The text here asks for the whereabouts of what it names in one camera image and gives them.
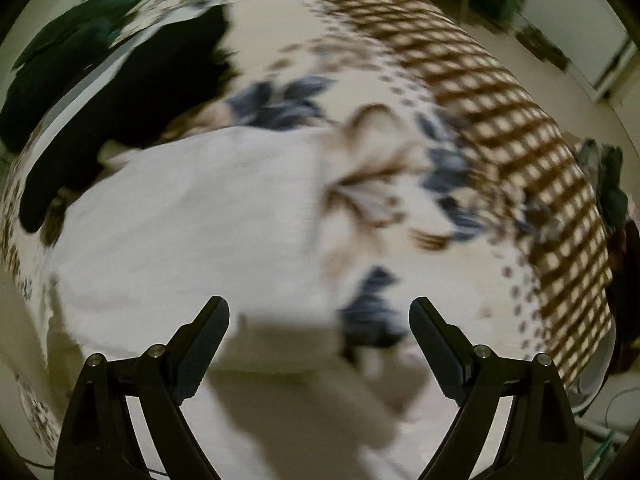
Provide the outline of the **cardboard box with clothes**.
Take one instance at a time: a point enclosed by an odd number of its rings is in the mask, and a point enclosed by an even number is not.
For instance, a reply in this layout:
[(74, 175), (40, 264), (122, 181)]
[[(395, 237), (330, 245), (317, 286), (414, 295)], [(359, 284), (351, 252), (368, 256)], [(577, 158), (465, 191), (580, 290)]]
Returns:
[(629, 212), (631, 199), (620, 181), (624, 155), (612, 144), (587, 139), (576, 152), (578, 166), (587, 177), (608, 238), (612, 271), (627, 280), (639, 277), (639, 229)]

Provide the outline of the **brown checkered bed sheet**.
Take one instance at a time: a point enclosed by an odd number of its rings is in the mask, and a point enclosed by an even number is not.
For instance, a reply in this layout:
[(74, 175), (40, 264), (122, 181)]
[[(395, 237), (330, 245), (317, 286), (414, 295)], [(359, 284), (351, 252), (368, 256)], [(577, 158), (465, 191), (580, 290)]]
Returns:
[(559, 231), (523, 234), (538, 280), (544, 341), (571, 385), (611, 329), (605, 297), (611, 281), (596, 199), (560, 127), (516, 78), (434, 4), (423, 0), (322, 0), (360, 32), (390, 48), (436, 102), (470, 123), (465, 137), (489, 164), (482, 187), (500, 200), (537, 204), (534, 225)]

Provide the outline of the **floral bed quilt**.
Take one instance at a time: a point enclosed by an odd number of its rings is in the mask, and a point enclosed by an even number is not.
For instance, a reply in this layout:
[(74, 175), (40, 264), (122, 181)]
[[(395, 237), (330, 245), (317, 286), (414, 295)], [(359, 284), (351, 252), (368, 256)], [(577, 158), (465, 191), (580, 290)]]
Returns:
[(420, 3), (172, 0), (38, 122), (1, 214), (37, 457), (87, 356), (138, 356), (213, 296), (230, 325), (186, 419), (224, 471), (419, 469), (456, 412), (410, 334), (420, 296), (502, 356), (541, 347), (484, 96), (446, 103), (366, 15), (446, 50)]

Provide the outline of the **white wardrobe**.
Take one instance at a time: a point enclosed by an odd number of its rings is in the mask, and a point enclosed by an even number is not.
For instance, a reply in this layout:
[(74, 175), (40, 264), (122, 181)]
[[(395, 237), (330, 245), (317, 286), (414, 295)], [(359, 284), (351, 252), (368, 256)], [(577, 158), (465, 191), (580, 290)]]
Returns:
[(593, 102), (611, 89), (637, 53), (606, 0), (525, 0), (520, 17), (563, 52), (568, 72)]

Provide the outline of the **dark green blanket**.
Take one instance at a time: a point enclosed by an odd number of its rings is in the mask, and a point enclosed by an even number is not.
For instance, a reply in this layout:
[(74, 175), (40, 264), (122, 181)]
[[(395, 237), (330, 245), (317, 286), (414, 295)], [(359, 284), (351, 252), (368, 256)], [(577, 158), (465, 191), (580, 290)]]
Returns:
[(102, 63), (141, 0), (87, 0), (50, 21), (13, 66), (1, 109), (1, 141), (21, 153), (47, 111)]

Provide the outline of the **white knit sweater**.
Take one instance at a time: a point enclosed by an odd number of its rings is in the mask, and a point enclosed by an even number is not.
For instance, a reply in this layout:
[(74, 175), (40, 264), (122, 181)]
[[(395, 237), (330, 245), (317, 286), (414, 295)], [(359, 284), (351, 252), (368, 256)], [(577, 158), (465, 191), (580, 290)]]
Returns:
[(140, 356), (213, 296), (229, 327), (184, 411), (226, 479), (411, 479), (426, 373), (394, 255), (320, 210), (324, 130), (231, 127), (149, 148), (70, 208), (51, 298), (87, 354)]

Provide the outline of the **striped black grey sweater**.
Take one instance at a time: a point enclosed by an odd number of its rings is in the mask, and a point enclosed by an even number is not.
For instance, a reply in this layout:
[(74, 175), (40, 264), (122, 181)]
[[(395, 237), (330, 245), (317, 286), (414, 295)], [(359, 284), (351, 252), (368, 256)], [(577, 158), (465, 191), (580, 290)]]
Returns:
[(149, 148), (178, 117), (224, 94), (235, 76), (220, 43), (224, 6), (170, 23), (132, 50), (112, 79), (55, 135), (30, 168), (21, 197), (22, 228), (37, 232), (58, 191), (85, 191), (103, 170), (103, 145)]

